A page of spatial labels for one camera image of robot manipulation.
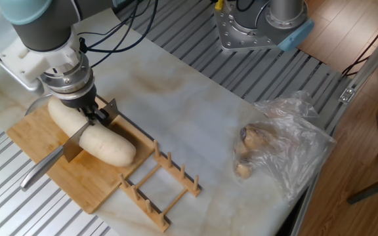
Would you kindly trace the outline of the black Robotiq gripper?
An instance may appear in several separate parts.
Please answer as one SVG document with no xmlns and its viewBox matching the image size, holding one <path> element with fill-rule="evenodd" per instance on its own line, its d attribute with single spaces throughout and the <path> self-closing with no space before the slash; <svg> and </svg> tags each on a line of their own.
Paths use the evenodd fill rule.
<svg viewBox="0 0 378 236">
<path fill-rule="evenodd" d="M 80 108 L 79 112 L 88 120 L 90 125 L 98 121 L 101 125 L 107 127 L 110 121 L 110 114 L 104 108 L 97 108 L 96 105 L 96 87 L 93 86 L 89 92 L 79 98 L 71 100 L 60 99 L 60 101 L 69 108 Z"/>
</svg>

